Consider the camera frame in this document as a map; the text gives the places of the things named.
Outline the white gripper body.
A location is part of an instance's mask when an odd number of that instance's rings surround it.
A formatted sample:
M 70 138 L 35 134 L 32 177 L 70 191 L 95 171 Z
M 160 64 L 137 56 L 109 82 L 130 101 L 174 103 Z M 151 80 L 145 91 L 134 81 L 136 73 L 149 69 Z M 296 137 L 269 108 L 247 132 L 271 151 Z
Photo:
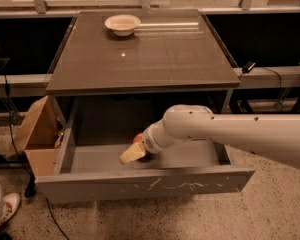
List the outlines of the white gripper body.
M 174 131 L 177 124 L 161 119 L 151 124 L 142 133 L 142 142 L 147 151 L 159 154 L 163 150 L 177 143 Z

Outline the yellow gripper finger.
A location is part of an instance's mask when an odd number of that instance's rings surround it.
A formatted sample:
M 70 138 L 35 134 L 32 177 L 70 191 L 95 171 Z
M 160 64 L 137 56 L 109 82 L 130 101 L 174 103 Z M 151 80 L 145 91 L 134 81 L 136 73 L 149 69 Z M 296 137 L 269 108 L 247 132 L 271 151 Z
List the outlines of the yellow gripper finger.
M 136 161 L 146 155 L 146 150 L 142 143 L 133 143 L 126 151 L 124 151 L 120 156 L 120 162 L 122 164 L 128 164 L 130 162 Z

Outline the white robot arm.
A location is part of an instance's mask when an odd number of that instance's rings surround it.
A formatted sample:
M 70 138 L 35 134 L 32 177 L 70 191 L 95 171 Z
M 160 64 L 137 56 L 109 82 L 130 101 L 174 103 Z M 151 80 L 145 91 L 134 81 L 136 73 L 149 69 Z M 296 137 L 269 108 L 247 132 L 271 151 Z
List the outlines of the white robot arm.
M 195 140 L 211 140 L 300 169 L 300 114 L 215 114 L 201 105 L 168 108 L 119 159 L 127 164 Z

